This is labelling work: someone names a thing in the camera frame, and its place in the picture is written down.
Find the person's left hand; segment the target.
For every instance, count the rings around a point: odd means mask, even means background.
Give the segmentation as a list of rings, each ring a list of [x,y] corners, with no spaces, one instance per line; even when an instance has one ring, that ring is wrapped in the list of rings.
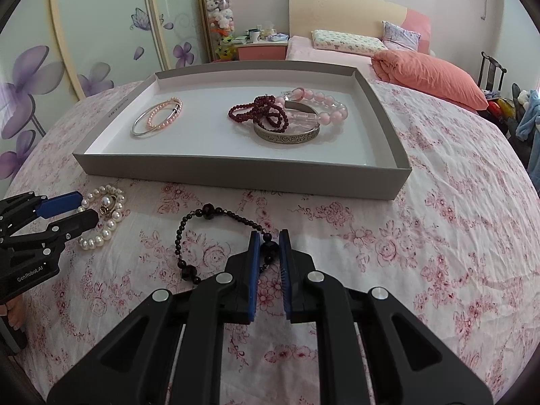
[[[0,316],[6,316],[8,324],[14,330],[20,329],[26,322],[26,305],[22,294],[0,305]]]

